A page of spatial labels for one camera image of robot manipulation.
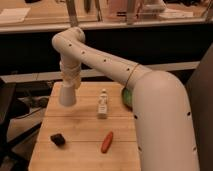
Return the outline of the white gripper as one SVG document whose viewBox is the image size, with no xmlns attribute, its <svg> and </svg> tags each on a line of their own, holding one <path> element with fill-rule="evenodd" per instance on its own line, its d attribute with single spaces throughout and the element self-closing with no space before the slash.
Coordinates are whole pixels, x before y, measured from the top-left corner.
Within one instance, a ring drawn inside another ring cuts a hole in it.
<svg viewBox="0 0 213 171">
<path fill-rule="evenodd" d="M 61 76 L 63 80 L 63 85 L 65 87 L 73 86 L 75 89 L 78 89 L 81 84 L 81 64 L 65 65 L 63 62 L 60 62 Z"/>
</svg>

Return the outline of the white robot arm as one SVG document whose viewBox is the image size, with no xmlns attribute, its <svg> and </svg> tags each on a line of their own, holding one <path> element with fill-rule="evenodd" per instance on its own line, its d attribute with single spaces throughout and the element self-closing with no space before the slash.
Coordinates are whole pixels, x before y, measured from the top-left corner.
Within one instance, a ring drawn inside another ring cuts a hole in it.
<svg viewBox="0 0 213 171">
<path fill-rule="evenodd" d="M 132 92 L 142 171 L 200 171 L 189 98 L 176 76 L 87 46 L 79 27 L 56 34 L 52 45 L 61 56 L 62 105 L 76 103 L 85 64 Z"/>
</svg>

